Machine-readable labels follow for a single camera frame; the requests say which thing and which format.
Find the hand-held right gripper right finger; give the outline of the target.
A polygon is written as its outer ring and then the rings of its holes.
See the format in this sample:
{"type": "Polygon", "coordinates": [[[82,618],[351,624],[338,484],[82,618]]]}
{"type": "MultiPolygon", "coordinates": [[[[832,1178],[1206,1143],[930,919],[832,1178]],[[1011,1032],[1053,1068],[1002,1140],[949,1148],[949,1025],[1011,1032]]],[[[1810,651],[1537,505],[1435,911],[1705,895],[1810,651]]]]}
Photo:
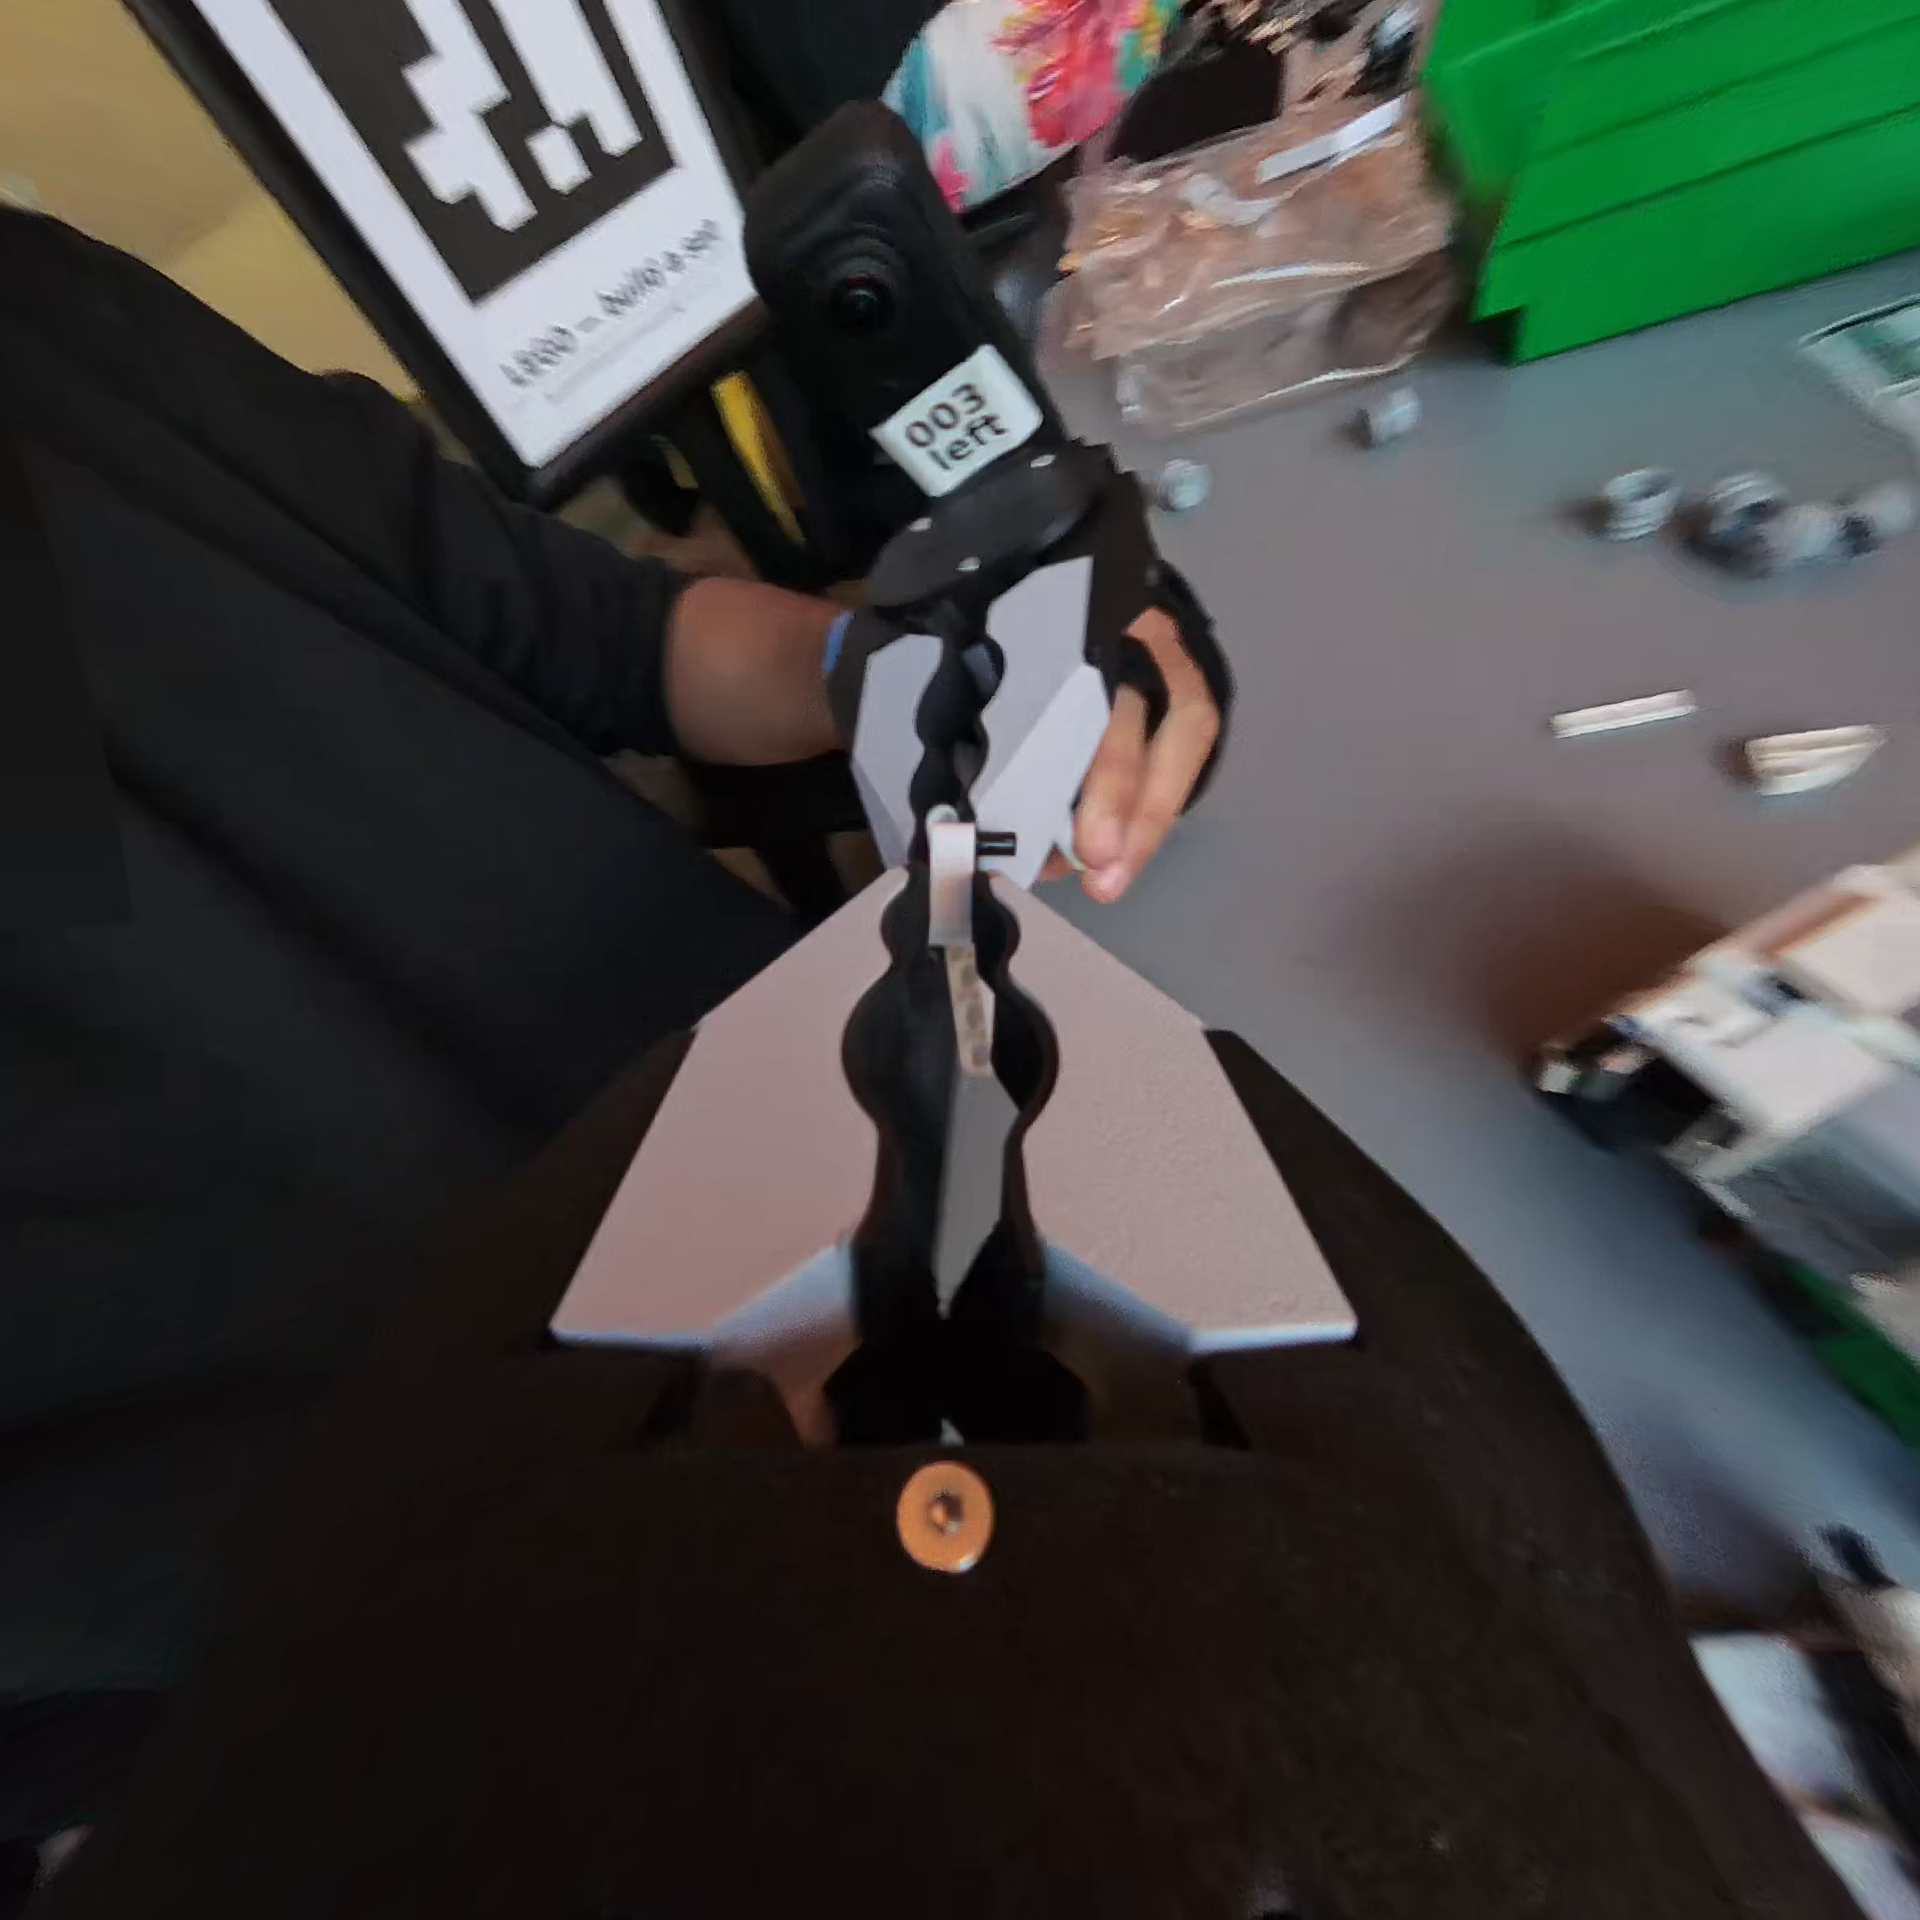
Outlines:
{"type": "Polygon", "coordinates": [[[998,1076],[959,1076],[959,1253],[984,1247],[1019,1146],[1053,1300],[1118,1309],[1189,1354],[1348,1342],[1359,1314],[1206,1023],[1036,895],[998,878],[993,895],[1019,923],[1009,979],[1059,1064],[1023,1136],[998,1076]]]}

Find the white triangular lego piece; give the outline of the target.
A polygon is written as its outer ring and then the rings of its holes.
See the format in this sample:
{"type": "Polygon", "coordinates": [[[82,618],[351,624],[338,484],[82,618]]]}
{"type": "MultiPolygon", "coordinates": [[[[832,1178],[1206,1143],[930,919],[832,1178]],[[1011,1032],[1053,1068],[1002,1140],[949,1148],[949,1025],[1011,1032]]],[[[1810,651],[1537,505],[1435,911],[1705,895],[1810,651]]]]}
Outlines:
{"type": "Polygon", "coordinates": [[[1734,774],[1746,790],[1771,799],[1834,790],[1855,780],[1888,746],[1876,724],[1839,724],[1818,733],[1773,733],[1744,737],[1734,774]]]}

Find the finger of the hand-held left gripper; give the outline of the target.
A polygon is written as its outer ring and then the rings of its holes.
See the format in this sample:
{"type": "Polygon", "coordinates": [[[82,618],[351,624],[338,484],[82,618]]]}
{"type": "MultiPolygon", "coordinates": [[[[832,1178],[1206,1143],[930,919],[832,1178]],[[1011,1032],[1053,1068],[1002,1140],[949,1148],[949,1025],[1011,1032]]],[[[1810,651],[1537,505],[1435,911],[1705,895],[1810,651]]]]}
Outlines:
{"type": "Polygon", "coordinates": [[[1076,802],[1108,733],[1115,698],[1088,659],[1094,561],[1036,569],[986,612],[1002,677],[979,712],[984,765],[966,790],[977,830],[1009,832],[986,867],[1030,893],[1070,846],[1076,802]]]}
{"type": "Polygon", "coordinates": [[[923,844],[923,815],[958,802],[958,684],[935,635],[845,635],[854,783],[886,867],[923,844]]]}

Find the partly built lego truck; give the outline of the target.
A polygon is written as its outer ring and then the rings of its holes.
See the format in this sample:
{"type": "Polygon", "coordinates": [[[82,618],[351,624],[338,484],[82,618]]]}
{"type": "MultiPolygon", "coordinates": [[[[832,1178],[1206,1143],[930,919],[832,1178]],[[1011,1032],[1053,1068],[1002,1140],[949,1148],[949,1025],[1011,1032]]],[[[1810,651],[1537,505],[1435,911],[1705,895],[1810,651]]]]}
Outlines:
{"type": "Polygon", "coordinates": [[[1541,1048],[1570,1124],[1685,1182],[1917,1453],[1917,848],[1849,864],[1541,1048]]]}

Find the green sticker sheet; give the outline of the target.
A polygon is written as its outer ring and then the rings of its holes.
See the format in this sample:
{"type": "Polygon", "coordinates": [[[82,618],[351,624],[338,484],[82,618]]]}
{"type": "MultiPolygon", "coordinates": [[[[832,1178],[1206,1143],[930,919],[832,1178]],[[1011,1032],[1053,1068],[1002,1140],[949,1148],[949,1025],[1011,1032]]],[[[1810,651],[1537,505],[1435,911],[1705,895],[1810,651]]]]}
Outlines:
{"type": "Polygon", "coordinates": [[[1870,419],[1917,441],[1917,296],[1818,325],[1800,352],[1870,419]]]}

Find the green plastic bin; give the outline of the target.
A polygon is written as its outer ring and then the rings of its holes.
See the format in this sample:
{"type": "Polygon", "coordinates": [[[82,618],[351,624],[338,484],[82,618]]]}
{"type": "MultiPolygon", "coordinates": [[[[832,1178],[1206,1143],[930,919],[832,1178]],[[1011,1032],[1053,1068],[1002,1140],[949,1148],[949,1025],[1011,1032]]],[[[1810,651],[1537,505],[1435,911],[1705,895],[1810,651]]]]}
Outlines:
{"type": "Polygon", "coordinates": [[[1917,2],[1442,2],[1423,111],[1510,364],[1917,248],[1917,2]]]}

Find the framed marker sign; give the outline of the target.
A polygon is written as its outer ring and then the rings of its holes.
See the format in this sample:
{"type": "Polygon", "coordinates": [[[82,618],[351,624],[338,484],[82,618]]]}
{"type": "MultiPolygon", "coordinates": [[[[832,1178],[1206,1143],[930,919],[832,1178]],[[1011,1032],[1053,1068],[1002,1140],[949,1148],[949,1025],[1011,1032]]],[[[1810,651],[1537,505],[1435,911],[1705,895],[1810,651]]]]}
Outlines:
{"type": "Polygon", "coordinates": [[[467,454],[549,505],[752,335],[688,2],[131,2],[467,454]]]}

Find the white lego panel subassembly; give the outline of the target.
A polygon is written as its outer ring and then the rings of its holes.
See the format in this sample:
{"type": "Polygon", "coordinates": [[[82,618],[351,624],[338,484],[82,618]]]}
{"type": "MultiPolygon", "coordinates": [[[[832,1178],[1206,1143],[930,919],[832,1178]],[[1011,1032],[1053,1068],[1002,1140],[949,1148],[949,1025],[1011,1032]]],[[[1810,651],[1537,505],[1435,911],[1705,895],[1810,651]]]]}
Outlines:
{"type": "Polygon", "coordinates": [[[1917,1590],[1833,1524],[1780,1624],[1691,1634],[1744,1746],[1866,1916],[1917,1916],[1917,1590]]]}

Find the thin white lego beam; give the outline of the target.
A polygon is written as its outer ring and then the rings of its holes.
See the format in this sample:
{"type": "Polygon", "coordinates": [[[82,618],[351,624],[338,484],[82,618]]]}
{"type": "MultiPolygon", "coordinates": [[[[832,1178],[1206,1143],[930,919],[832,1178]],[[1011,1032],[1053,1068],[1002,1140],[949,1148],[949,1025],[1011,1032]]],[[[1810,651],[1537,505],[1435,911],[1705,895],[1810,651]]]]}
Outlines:
{"type": "Polygon", "coordinates": [[[1565,709],[1548,718],[1559,740],[1606,737],[1619,733],[1646,733],[1696,718],[1697,698],[1688,689],[1633,697],[1622,702],[1600,702],[1594,709],[1565,709]]]}

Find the white lego beam assembly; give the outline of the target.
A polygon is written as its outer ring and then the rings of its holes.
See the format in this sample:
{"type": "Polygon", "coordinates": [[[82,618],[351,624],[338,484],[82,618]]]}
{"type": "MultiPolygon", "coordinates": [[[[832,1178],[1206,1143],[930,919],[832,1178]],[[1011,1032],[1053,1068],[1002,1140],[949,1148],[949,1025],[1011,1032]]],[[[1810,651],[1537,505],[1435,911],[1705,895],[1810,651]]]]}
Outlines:
{"type": "Polygon", "coordinates": [[[1019,919],[979,873],[986,837],[949,802],[923,815],[928,857],[928,948],[941,960],[953,1023],[958,1068],[977,1080],[1009,1088],[996,1050],[998,988],[1019,949],[1019,919]]]}

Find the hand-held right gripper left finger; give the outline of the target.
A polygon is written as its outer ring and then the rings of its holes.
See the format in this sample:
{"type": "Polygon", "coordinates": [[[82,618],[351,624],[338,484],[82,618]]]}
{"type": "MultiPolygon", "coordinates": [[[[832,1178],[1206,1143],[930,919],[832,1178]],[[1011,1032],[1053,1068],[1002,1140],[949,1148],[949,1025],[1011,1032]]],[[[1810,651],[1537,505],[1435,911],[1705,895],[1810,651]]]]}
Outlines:
{"type": "Polygon", "coordinates": [[[803,1442],[845,1442],[831,1381],[863,1342],[857,1234],[904,1176],[937,1234],[958,1050],[923,867],[896,867],[704,1014],[549,1331],[752,1371],[803,1442]]]}

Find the person's left hand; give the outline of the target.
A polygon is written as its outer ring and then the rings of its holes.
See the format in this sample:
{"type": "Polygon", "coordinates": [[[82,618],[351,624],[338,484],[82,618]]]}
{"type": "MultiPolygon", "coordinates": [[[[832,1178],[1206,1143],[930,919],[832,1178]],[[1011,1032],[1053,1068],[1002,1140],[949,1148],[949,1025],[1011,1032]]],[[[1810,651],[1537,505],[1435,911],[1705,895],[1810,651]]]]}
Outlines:
{"type": "Polygon", "coordinates": [[[1078,795],[1070,848],[1053,851],[1042,867],[1045,882],[1078,874],[1094,900],[1120,900],[1140,882],[1201,787],[1224,734],[1224,712],[1172,613],[1144,612],[1131,636],[1165,684],[1163,718],[1151,723],[1151,698],[1140,689],[1118,689],[1078,795]]]}

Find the crumpled clear plastic bag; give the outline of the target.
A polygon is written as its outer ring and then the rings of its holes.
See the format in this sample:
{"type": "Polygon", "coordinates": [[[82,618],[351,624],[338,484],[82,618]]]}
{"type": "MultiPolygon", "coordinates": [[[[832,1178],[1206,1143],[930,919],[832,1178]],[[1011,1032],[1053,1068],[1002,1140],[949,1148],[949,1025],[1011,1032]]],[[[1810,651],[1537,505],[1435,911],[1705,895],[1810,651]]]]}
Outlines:
{"type": "Polygon", "coordinates": [[[1179,438],[1403,371],[1459,304],[1417,93],[1290,111],[1070,180],[1045,339],[1179,438]]]}

